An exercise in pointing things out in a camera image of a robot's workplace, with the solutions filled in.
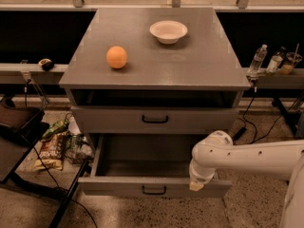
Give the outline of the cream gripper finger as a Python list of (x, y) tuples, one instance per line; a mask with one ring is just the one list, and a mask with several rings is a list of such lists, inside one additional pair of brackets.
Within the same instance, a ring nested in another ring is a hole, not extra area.
[(203, 183), (200, 183), (200, 182), (197, 182), (197, 181), (194, 181), (194, 180), (191, 180), (191, 181), (189, 182), (189, 190), (190, 190), (190, 191), (198, 192), (198, 191), (201, 190), (203, 187), (204, 187), (204, 184), (203, 184)]

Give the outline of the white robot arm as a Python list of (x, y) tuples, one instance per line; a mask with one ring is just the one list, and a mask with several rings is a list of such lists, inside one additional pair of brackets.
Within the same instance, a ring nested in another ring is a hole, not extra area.
[(289, 181), (279, 228), (304, 228), (304, 141), (234, 145), (217, 130), (192, 149), (189, 189), (199, 191), (217, 169), (237, 169)]

